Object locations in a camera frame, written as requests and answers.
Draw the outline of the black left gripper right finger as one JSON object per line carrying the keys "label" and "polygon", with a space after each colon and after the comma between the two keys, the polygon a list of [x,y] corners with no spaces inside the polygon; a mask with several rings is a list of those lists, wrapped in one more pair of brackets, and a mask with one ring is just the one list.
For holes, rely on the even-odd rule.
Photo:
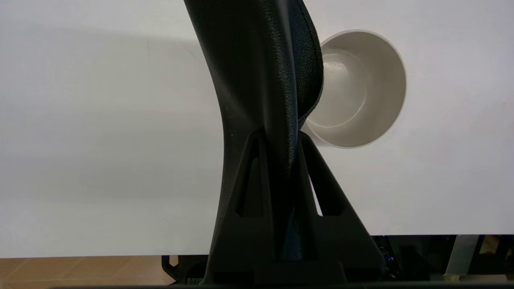
{"label": "black left gripper right finger", "polygon": [[382,276],[378,246],[305,133],[299,134],[299,218],[308,260],[340,265],[347,278]]}

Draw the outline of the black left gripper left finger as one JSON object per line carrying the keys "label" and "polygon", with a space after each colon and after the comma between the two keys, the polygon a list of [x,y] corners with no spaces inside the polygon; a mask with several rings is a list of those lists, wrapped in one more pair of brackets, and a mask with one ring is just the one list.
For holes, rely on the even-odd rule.
{"label": "black left gripper left finger", "polygon": [[264,129],[246,139],[220,228],[208,258],[209,278],[254,278],[277,257],[272,180]]}

